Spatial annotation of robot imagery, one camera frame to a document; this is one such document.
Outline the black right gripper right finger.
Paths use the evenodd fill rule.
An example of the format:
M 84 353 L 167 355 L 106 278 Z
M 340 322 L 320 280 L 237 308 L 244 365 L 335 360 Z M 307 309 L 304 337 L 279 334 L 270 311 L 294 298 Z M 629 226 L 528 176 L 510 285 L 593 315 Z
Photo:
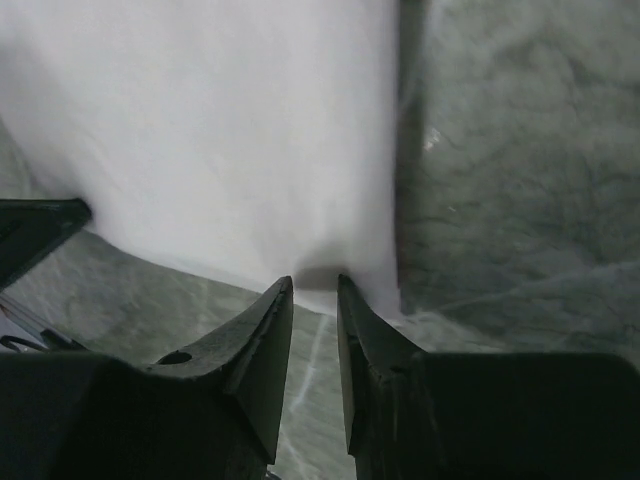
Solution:
M 429 353 L 338 279 L 346 443 L 361 479 L 635 479 L 639 373 L 596 353 Z

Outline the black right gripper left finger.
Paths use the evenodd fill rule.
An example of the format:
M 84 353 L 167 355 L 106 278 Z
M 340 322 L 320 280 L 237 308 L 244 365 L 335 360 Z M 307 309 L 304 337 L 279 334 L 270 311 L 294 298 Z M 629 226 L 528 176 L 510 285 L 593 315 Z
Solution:
M 293 284 L 159 361 L 43 331 L 1 355 L 5 479 L 262 479 L 275 462 Z

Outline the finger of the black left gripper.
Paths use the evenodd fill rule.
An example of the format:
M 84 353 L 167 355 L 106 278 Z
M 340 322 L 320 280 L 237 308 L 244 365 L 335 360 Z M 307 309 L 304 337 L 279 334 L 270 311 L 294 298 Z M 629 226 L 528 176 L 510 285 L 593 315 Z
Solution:
M 15 283 L 91 218 L 81 199 L 2 199 L 1 289 Z

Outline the white t-shirt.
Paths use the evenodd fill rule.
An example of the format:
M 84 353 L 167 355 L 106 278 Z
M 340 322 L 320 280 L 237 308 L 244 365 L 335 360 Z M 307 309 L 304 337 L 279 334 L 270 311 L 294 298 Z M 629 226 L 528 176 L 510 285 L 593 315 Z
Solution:
M 139 258 L 400 314 L 395 1 L 5 1 L 1 119 Z

